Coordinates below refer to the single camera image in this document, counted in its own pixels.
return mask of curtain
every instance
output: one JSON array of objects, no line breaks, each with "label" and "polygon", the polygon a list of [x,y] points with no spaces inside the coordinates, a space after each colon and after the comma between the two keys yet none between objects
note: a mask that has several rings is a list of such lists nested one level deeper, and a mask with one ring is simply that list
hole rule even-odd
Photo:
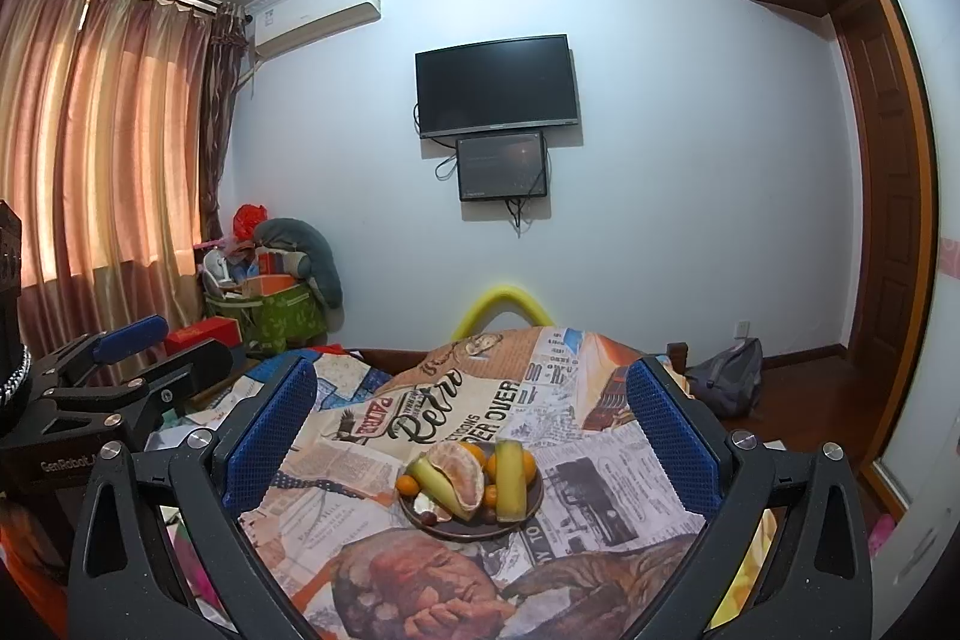
[{"label": "curtain", "polygon": [[0,0],[0,196],[23,221],[35,355],[148,314],[171,329],[199,317],[209,29],[164,0]]},{"label": "curtain", "polygon": [[246,49],[243,9],[237,4],[221,4],[210,33],[200,110],[200,232],[204,241],[224,236],[218,191]]}]

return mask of green fabric bin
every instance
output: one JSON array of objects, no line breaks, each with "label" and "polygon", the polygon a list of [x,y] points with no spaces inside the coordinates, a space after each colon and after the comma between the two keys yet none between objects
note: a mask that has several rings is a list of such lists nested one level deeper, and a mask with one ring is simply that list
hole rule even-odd
[{"label": "green fabric bin", "polygon": [[304,284],[269,296],[203,298],[211,314],[240,324],[248,354],[275,356],[287,349],[288,342],[304,344],[326,331],[323,310]]}]

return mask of fruit plate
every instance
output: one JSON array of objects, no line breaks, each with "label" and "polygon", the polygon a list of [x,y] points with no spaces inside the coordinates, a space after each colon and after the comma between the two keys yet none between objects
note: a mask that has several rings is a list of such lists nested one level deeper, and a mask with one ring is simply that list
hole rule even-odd
[{"label": "fruit plate", "polygon": [[[487,454],[487,457],[493,453],[493,445],[481,445],[480,447],[484,453]],[[490,485],[491,480],[487,477],[486,472],[484,473],[484,480],[486,480],[487,485]],[[400,509],[403,510],[403,514],[410,523],[416,528],[425,531],[427,534],[432,534],[434,537],[442,540],[454,540],[456,542],[491,540],[495,537],[502,537],[504,534],[509,534],[511,531],[518,530],[533,517],[534,513],[539,510],[541,502],[544,501],[544,481],[541,479],[541,473],[538,469],[536,475],[534,475],[534,479],[527,483],[526,517],[522,521],[515,521],[510,524],[485,524],[480,518],[483,512],[483,507],[480,507],[469,521],[463,521],[453,516],[449,521],[440,521],[440,523],[434,525],[426,525],[419,520],[419,515],[414,511],[414,497],[405,497],[397,494],[397,499],[400,500]]]}]

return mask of white air conditioner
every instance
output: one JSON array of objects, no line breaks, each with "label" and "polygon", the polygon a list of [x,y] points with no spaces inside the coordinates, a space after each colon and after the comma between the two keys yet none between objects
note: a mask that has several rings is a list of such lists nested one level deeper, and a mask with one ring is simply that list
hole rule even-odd
[{"label": "white air conditioner", "polygon": [[380,0],[283,0],[256,16],[256,54],[267,60],[380,19]]}]

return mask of small black screen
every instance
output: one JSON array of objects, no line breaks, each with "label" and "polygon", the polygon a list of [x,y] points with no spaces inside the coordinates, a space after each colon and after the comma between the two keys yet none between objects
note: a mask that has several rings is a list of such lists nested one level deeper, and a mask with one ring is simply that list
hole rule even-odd
[{"label": "small black screen", "polygon": [[460,200],[546,196],[544,134],[494,134],[457,142]]},{"label": "small black screen", "polygon": [[565,35],[416,54],[421,137],[577,121]]}]

